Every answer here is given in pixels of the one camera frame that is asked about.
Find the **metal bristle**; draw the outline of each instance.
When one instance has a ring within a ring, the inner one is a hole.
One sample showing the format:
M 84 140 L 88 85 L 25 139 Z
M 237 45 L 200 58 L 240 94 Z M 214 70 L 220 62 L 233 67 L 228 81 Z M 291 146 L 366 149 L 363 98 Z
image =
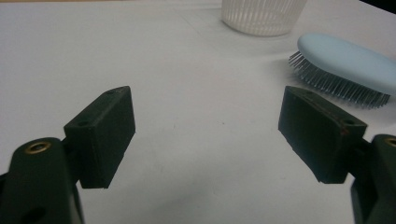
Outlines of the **metal bristle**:
M 317 68 L 300 51 L 290 56 L 289 65 L 294 68 L 297 77 L 308 85 L 361 107 L 379 108 L 385 105 L 390 97 Z

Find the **hairbrush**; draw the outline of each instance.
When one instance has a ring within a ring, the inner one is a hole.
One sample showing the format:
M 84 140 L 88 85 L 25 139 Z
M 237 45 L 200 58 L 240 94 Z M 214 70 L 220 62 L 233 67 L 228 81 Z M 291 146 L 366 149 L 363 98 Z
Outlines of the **hairbrush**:
M 365 108 L 396 94 L 396 62 L 370 49 L 324 34 L 306 34 L 289 58 L 294 73 L 314 89 Z

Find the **white table surface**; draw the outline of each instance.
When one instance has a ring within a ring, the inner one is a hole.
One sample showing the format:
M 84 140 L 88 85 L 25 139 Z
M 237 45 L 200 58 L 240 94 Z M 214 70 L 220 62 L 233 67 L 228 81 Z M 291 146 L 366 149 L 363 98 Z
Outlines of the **white table surface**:
M 243 35 L 221 2 L 0 4 L 0 173 L 27 141 L 103 91 L 132 88 L 136 134 L 109 189 L 81 189 L 87 223 L 353 223 L 349 188 L 318 183 L 277 130 L 288 57 L 307 32 L 396 60 L 396 15 L 308 0 L 292 32 Z M 367 140 L 396 134 L 396 100 L 362 110 Z

